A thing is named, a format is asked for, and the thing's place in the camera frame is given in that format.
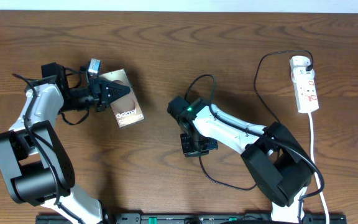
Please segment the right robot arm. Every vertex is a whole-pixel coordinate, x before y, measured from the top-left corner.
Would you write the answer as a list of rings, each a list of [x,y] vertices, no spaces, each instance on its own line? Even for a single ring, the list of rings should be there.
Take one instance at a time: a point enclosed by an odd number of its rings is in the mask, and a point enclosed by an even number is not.
[[[190,103],[177,96],[167,112],[183,130],[185,157],[201,158],[223,143],[240,155],[256,187],[273,203],[273,220],[302,222],[305,190],[317,169],[284,125],[245,122],[204,98]]]

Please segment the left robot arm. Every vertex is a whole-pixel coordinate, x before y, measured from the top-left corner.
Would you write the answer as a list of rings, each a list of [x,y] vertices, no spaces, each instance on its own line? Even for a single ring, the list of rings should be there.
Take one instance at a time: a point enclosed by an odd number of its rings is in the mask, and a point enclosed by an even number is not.
[[[15,203],[59,213],[71,223],[115,223],[100,200],[76,184],[73,164],[54,127],[66,111],[104,111],[131,89],[99,76],[100,61],[78,71],[55,62],[41,79],[25,79],[26,101],[17,121],[0,133],[0,171]]]

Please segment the gold Galaxy smartphone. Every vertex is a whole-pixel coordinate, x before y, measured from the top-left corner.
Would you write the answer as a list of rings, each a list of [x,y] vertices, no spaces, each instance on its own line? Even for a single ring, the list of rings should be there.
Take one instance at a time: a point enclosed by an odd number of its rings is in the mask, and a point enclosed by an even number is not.
[[[111,81],[129,87],[129,94],[110,104],[119,128],[124,128],[145,119],[134,89],[124,69],[104,73],[100,76],[103,80]]]

